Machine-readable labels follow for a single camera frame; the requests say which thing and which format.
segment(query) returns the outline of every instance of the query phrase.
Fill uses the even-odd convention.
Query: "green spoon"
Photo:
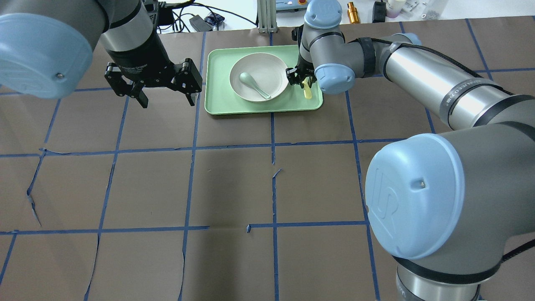
[[[244,83],[246,86],[248,86],[249,88],[251,88],[251,89],[255,90],[256,92],[258,92],[260,94],[260,96],[262,96],[264,99],[270,99],[271,98],[271,95],[269,95],[268,93],[266,93],[262,89],[260,89],[260,87],[256,83],[256,80],[251,76],[251,74],[249,74],[247,72],[241,73],[240,74],[240,81],[242,83]]]

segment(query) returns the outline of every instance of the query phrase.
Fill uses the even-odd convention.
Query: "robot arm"
[[[142,88],[167,87],[193,106],[201,75],[190,58],[169,60],[156,34],[158,9],[157,0],[2,1],[0,83],[41,98],[65,97],[91,65],[100,38],[114,61],[105,79],[118,96],[146,108]]]
[[[380,150],[365,199],[373,232],[399,263],[401,300],[475,300],[505,241],[535,231],[535,97],[512,95],[411,34],[345,43],[341,11],[337,1],[309,4],[288,80],[317,79],[337,94],[382,74],[455,130]]]

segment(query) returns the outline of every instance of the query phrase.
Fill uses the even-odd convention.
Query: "black cable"
[[[204,7],[206,8],[207,10],[210,11],[210,14],[212,14],[212,16],[215,18],[216,17],[216,14],[213,12],[213,10],[211,9],[212,7],[211,6],[207,6],[207,5],[204,5],[204,4],[201,4],[201,3],[194,3],[192,4],[192,6],[200,6],[200,7]],[[216,22],[216,29],[217,31],[219,31],[219,23]]]
[[[386,41],[386,40],[381,40],[381,39],[374,39],[372,38],[371,39],[373,42],[379,42],[379,43],[384,43],[384,44],[392,44],[391,41]],[[400,47],[407,47],[407,48],[415,48],[415,49],[421,49],[421,50],[425,50],[425,51],[428,51],[434,55],[437,55],[445,60],[447,60],[448,62],[454,64],[455,66],[459,67],[460,69],[462,69],[464,72],[468,73],[469,75],[473,76],[473,77],[477,77],[477,78],[482,78],[481,75],[473,72],[472,69],[466,67],[465,65],[459,63],[458,61],[454,60],[453,58],[441,53],[441,52],[438,52],[432,48],[429,48],[429,47],[425,47],[425,46],[420,46],[420,45],[414,45],[414,44],[407,44],[407,43],[403,43],[400,45]]]
[[[504,263],[506,262],[507,260],[517,256],[518,254],[524,252],[524,251],[527,251],[531,248],[535,247],[535,239],[521,245],[520,247],[512,250],[511,252],[508,252],[507,254],[505,254],[503,257],[502,257],[502,260],[501,260],[501,263]]]
[[[193,3],[193,4],[191,4],[191,5],[192,5],[192,6],[203,6],[203,7],[206,7],[206,8],[211,8],[211,9],[214,9],[214,10],[223,11],[223,12],[226,12],[226,13],[229,13],[229,14],[233,14],[233,15],[235,15],[236,17],[242,18],[243,20],[248,21],[248,22],[251,22],[253,25],[258,26],[258,23],[255,23],[255,22],[253,22],[253,21],[247,19],[246,17],[244,17],[244,16],[240,16],[239,14],[237,14],[237,13],[233,13],[233,12],[231,12],[231,11],[227,11],[227,10],[219,9],[219,8],[217,8],[217,7],[213,7],[213,6],[209,6],[209,5],[204,5],[204,4],[201,4],[201,3]]]
[[[196,3],[195,0],[189,0],[189,1],[186,1],[186,2],[182,2],[182,3],[177,3],[177,4],[170,4],[170,5],[167,5],[166,2],[159,2],[160,5],[160,8],[163,8],[165,7],[166,9],[171,9],[171,10],[174,10],[174,9],[181,9],[180,10],[180,14],[177,15],[174,11],[173,11],[173,14],[174,16],[176,17],[175,21],[173,22],[172,25],[166,27],[166,28],[160,28],[159,26],[157,27],[158,30],[160,30],[160,33],[162,32],[162,30],[166,30],[166,29],[169,29],[170,27],[173,27],[173,31],[174,32],[178,32],[178,33],[181,33],[182,31],[184,31],[184,29],[188,30],[188,32],[191,32],[188,28],[188,26],[186,25],[186,23],[182,20],[182,16],[185,16],[185,15],[191,15],[191,16],[195,16],[194,14],[192,13],[182,13],[184,8],[188,7],[188,6],[199,6],[199,7],[204,7],[206,9],[208,9],[211,13],[211,15],[215,18],[215,13],[213,10],[218,10],[218,11],[222,11],[222,12],[226,12],[226,13],[229,13],[229,14],[232,14],[236,17],[239,17],[239,18],[242,18],[243,20],[246,20],[250,23],[252,23],[253,25],[255,26],[258,26],[258,21],[256,22],[253,22],[249,19],[247,19],[246,17],[244,16],[240,16],[239,14],[237,13],[234,13],[234,12],[231,12],[231,11],[227,11],[227,10],[224,10],[224,9],[220,9],[220,8],[217,8],[217,7],[213,7],[213,6],[209,6],[209,5],[204,5],[202,3]],[[219,23],[216,23],[216,27],[217,27],[217,30],[219,30]]]

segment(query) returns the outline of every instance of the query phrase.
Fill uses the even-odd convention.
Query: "black device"
[[[198,14],[195,15],[193,18],[189,20],[189,23],[193,28],[198,32],[210,32],[212,31],[212,26],[210,24],[206,23],[201,16]]]
[[[161,17],[161,5],[158,0],[144,0],[143,3],[152,22],[152,31],[149,37],[144,43],[130,50],[113,51],[106,49],[106,52],[113,59],[113,63],[108,63],[104,77],[116,95],[128,95],[130,98],[136,99],[143,108],[146,108],[149,102],[142,91],[144,87],[167,87],[173,91],[184,93],[189,104],[194,106],[196,95],[202,89],[201,74],[190,58],[186,58],[184,62],[179,64],[174,64],[169,59],[162,41],[156,33],[156,27]],[[140,13],[140,6],[141,1],[131,14],[132,16]],[[132,83],[128,84],[123,77],[131,80]]]
[[[386,3],[376,1],[373,4],[372,23],[384,22],[386,18]]]

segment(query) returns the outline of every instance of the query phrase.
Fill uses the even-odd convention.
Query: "yellow object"
[[[304,90],[304,98],[312,99],[312,90],[310,89],[310,86],[308,85],[308,79],[305,79],[303,81],[303,90]]]
[[[355,5],[353,5],[353,2],[349,2],[347,4],[347,17],[349,18],[349,22],[351,24],[360,23],[360,19],[358,18],[358,12]]]

